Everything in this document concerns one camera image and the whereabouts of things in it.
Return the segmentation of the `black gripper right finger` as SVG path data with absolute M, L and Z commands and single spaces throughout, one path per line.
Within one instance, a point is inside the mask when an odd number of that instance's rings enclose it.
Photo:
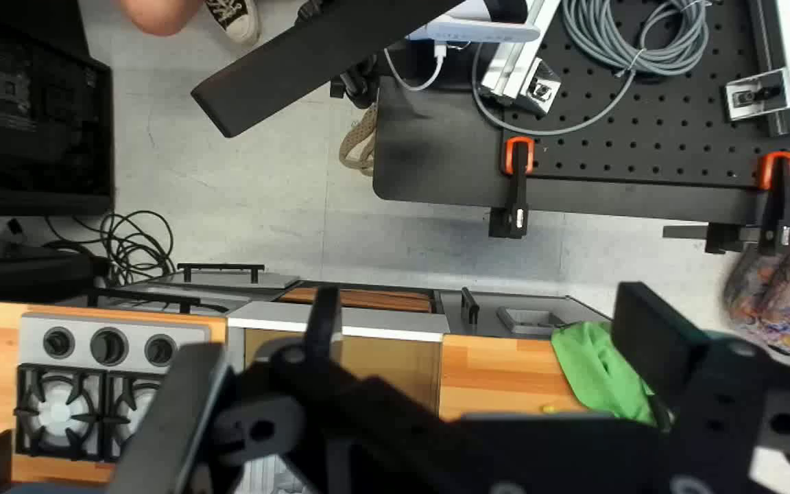
M 707 334 L 644 282 L 618 285 L 611 341 L 664 405 L 681 401 L 707 351 Z

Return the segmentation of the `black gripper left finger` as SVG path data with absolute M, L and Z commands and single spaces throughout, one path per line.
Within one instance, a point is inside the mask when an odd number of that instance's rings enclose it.
M 219 342 L 186 342 L 120 456 L 109 494 L 215 494 L 205 429 L 225 383 Z

